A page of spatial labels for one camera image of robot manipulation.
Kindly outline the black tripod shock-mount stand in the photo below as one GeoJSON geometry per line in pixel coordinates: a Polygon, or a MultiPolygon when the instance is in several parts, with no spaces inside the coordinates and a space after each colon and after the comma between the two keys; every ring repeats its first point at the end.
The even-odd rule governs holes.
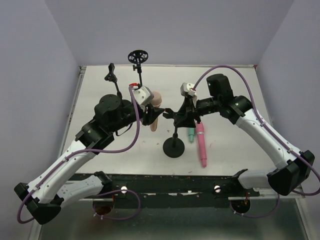
{"type": "Polygon", "coordinates": [[[133,70],[137,71],[139,77],[139,84],[143,85],[142,80],[142,63],[146,62],[149,58],[149,54],[145,50],[137,49],[130,52],[127,59],[133,64],[133,70]]]}

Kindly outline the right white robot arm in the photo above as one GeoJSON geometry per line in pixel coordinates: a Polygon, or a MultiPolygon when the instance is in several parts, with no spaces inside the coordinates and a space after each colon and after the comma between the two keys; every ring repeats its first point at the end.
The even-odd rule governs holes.
{"type": "Polygon", "coordinates": [[[180,93],[184,102],[178,112],[173,114],[177,128],[195,127],[201,116],[219,113],[246,132],[270,157],[275,169],[272,171],[245,170],[238,177],[244,189],[272,188],[282,196],[295,190],[311,172],[315,155],[301,151],[289,143],[262,116],[254,110],[253,102],[243,95],[234,96],[227,76],[218,73],[206,79],[210,97],[194,100],[194,84],[183,83],[180,93]]]}

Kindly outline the peach microphone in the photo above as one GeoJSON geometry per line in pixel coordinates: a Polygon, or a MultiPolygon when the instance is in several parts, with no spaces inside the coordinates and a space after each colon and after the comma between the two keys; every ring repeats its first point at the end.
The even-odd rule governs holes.
{"type": "MultiPolygon", "coordinates": [[[[153,91],[153,99],[151,100],[151,104],[155,108],[159,108],[162,104],[162,96],[158,91],[153,91]]],[[[158,127],[158,118],[154,120],[154,122],[150,125],[150,130],[155,132],[158,127]]]]}

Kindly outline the black clip mic stand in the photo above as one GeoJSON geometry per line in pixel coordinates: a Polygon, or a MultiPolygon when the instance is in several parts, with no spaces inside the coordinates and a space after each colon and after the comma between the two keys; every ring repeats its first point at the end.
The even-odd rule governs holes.
{"type": "Polygon", "coordinates": [[[178,127],[176,127],[177,114],[171,108],[165,108],[165,111],[162,115],[166,119],[173,119],[174,126],[174,132],[172,136],[164,141],[162,149],[166,156],[175,159],[180,157],[185,151],[184,142],[178,137],[178,127]]]}

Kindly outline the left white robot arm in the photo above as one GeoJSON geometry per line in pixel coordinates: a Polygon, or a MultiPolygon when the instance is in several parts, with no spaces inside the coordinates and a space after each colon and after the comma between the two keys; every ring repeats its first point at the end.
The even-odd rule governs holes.
{"type": "Polygon", "coordinates": [[[131,149],[138,140],[140,126],[153,124],[164,112],[154,102],[154,93],[143,95],[141,90],[134,90],[130,97],[126,100],[120,94],[103,96],[94,107],[93,119],[81,128],[66,151],[40,176],[14,187],[21,200],[16,217],[18,223],[36,220],[43,225],[71,203],[90,196],[112,194],[111,180],[102,171],[70,185],[66,182],[98,154],[119,154],[131,149]],[[132,142],[122,149],[106,150],[114,141],[114,135],[132,124],[136,124],[132,142]]]}

